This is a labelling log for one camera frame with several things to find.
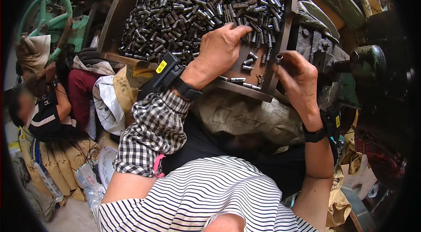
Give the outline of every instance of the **pink elastic band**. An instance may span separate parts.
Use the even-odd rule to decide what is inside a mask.
[[[160,173],[159,175],[157,175],[158,166],[159,166],[159,161],[161,161],[161,159],[162,159],[162,158],[164,158],[164,157],[165,157],[165,155],[160,154],[160,155],[158,155],[158,157],[155,159],[155,163],[154,163],[154,173],[155,173],[155,176],[156,176],[156,177],[158,177],[158,178],[161,178],[161,177],[165,176],[165,175],[164,175],[164,173]]]

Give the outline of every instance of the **wire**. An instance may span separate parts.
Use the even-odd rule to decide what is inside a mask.
[[[105,122],[110,117],[111,114],[112,114],[112,112],[110,111],[108,116],[103,121],[101,121],[100,123],[102,124],[103,122]]]
[[[30,134],[29,132],[26,131],[25,128],[22,127],[22,129],[25,131],[26,134],[36,138],[35,136],[33,136],[32,134]],[[77,140],[71,140],[71,139],[64,139],[64,138],[48,138],[46,137],[45,140],[50,140],[50,141],[69,141],[70,144],[74,147],[74,145],[71,142],[75,142],[75,144],[79,147],[79,151],[81,152],[81,154],[85,157],[87,163],[89,164],[89,166],[91,167],[92,171],[94,172],[94,168],[95,168],[95,164],[93,163],[92,159],[91,159],[91,151],[93,148],[95,148],[95,145],[93,145],[91,147],[91,139],[90,138],[81,138],[81,139],[77,139]],[[84,141],[84,140],[89,140],[89,146],[88,146],[88,151],[87,151],[87,155],[85,155],[83,153],[82,148],[80,147],[80,145],[77,142],[80,141]]]
[[[60,92],[60,93],[62,93],[62,94],[66,94],[67,96],[69,96],[69,97],[71,97],[71,98],[74,98],[75,100],[78,100],[78,101],[80,101],[81,103],[98,103],[98,102],[102,102],[103,100],[101,99],[101,100],[97,100],[97,101],[84,101],[84,100],[81,100],[81,99],[77,99],[77,98],[75,98],[75,97],[72,97],[72,96],[70,96],[69,94],[67,94],[66,92],[62,92],[62,91],[60,91],[59,89],[57,89],[57,88],[55,88],[58,92]]]

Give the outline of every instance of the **wooden tray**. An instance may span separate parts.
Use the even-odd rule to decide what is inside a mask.
[[[120,47],[120,39],[123,34],[125,19],[129,16],[130,11],[133,10],[133,8],[135,7],[135,3],[136,0],[113,1],[113,4],[111,5],[107,18],[105,20],[101,36],[99,38],[98,51],[101,52],[102,58],[104,59],[119,61],[128,65],[153,68],[157,66],[156,63],[150,63],[147,61],[120,56],[118,52],[118,48]],[[272,59],[270,63],[273,63],[273,61],[275,60],[275,56],[276,54],[278,54],[278,52],[286,50],[287,48],[292,17],[294,13],[297,13],[297,3],[298,0],[285,0],[284,16],[286,16],[286,19],[281,26],[281,32],[276,38],[277,42],[274,44]],[[259,60],[256,64],[253,65],[255,67],[253,71],[251,71],[250,73],[245,73],[241,69],[242,62],[248,58],[248,53],[253,50],[254,48],[250,45],[242,44],[238,61],[228,72],[224,74],[224,76],[229,78],[245,77],[247,83],[257,85],[258,79],[256,75],[265,75],[263,85],[261,86],[261,92],[221,80],[215,80],[213,84],[217,85],[220,88],[224,88],[233,92],[238,92],[240,94],[247,95],[255,99],[259,99],[265,102],[271,102],[278,80],[275,78],[269,63],[266,63],[266,65],[264,66],[260,65],[261,55],[263,53],[267,53],[266,45],[262,46],[262,48],[259,49],[259,51],[257,51]]]

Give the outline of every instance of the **woman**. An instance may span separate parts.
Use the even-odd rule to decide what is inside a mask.
[[[201,90],[235,63],[239,40],[251,28],[233,27],[203,36],[200,55],[180,76],[185,83]],[[323,231],[334,159],[316,102],[318,73],[295,51],[283,56],[298,74],[273,69],[305,129],[320,136],[306,140],[306,177],[292,209],[280,203],[282,192],[270,177],[239,158],[199,158],[164,177],[161,159],[186,142],[183,123],[192,106],[169,89],[133,105],[135,123],[120,137],[116,171],[94,210],[99,231]]]

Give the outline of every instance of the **yellow label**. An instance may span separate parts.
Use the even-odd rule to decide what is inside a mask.
[[[165,68],[165,66],[167,65],[167,63],[165,62],[165,61],[162,61],[161,63],[160,63],[160,65],[158,66],[158,68],[157,68],[157,70],[156,70],[156,72],[157,73],[161,73],[163,70],[164,70],[164,68]]]
[[[336,117],[336,128],[338,128],[341,125],[341,122],[339,121],[339,115]]]

